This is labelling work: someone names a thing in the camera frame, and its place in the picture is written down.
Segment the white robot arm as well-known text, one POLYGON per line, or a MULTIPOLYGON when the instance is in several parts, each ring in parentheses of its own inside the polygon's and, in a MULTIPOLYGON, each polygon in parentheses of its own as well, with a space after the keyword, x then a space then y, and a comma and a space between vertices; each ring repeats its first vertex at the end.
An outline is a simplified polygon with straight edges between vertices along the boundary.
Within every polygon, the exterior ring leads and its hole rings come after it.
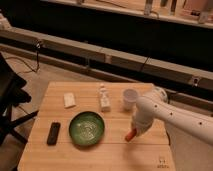
POLYGON ((165 90, 159 87, 145 92, 136 100, 132 129, 140 136, 151 128, 154 119, 170 123, 213 146, 213 117, 169 104, 165 90))

